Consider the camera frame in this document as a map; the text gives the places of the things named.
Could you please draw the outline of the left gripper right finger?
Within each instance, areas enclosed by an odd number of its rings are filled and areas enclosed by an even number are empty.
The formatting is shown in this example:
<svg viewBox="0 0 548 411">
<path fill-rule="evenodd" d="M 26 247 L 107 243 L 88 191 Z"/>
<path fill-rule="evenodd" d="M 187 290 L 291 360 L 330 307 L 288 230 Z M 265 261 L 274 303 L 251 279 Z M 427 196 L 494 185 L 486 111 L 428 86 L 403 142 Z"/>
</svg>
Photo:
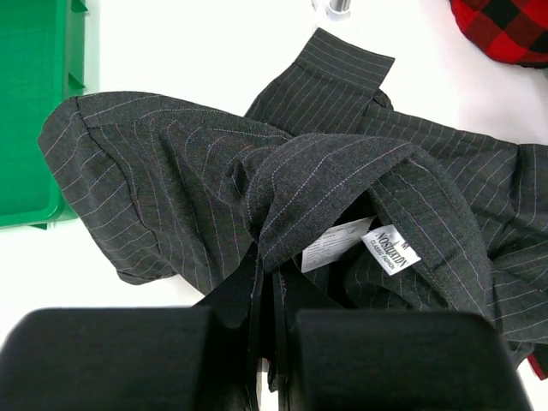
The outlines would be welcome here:
<svg viewBox="0 0 548 411">
<path fill-rule="evenodd" d="M 527 410 L 502 338 L 470 313 L 350 310 L 273 275 L 283 410 Z"/>
</svg>

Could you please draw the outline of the dark grey striped shirt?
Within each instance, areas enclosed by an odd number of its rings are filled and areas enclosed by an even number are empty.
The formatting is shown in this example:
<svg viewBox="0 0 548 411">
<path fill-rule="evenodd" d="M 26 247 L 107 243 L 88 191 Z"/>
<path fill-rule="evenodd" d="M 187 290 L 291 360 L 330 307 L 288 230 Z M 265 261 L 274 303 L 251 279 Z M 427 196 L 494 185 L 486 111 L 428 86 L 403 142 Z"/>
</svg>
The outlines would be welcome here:
<svg viewBox="0 0 548 411">
<path fill-rule="evenodd" d="M 251 246 L 273 271 L 375 217 L 416 263 L 362 250 L 309 279 L 351 307 L 478 314 L 546 378 L 547 149 L 396 111 L 392 63 L 318 29 L 244 116 L 103 92 L 63 101 L 39 149 L 126 283 L 178 275 L 208 294 Z"/>
</svg>

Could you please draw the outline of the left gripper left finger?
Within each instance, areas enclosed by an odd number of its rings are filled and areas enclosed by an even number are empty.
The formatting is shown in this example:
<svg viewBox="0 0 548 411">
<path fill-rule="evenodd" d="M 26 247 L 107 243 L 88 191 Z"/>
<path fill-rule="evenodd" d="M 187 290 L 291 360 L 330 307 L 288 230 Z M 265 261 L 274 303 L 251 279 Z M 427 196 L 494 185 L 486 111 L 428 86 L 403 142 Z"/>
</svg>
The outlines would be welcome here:
<svg viewBox="0 0 548 411">
<path fill-rule="evenodd" d="M 246 257 L 192 307 L 29 313 L 1 351 L 4 410 L 255 410 Z"/>
</svg>

